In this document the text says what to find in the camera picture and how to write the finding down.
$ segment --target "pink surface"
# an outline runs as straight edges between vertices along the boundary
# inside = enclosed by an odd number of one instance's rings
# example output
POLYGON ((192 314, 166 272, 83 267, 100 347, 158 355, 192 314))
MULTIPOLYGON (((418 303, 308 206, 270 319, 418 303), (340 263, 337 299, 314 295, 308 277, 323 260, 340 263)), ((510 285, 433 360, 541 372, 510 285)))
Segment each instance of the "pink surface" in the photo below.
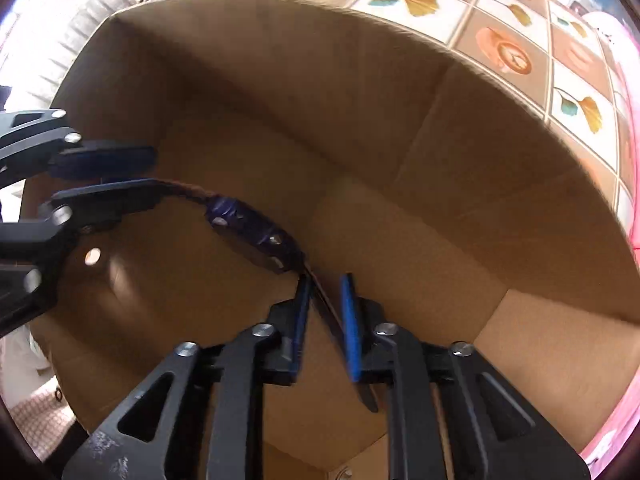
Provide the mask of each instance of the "pink surface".
MULTIPOLYGON (((630 104, 630 130, 635 151, 635 160, 640 160, 640 142, 635 132, 640 132, 640 46, 625 27, 613 16, 605 12, 590 12, 583 16, 592 27, 609 38, 609 46, 620 67, 622 83, 630 104)), ((640 164, 635 165, 636 189, 639 180, 640 164)), ((636 193, 634 205, 634 223, 629 239, 636 262, 640 264, 640 200, 636 193)), ((604 423, 600 431, 593 437, 589 445, 580 454, 589 465, 591 477, 596 478, 613 460, 625 445, 636 425, 640 422, 640 370, 636 372, 625 395, 604 423)))

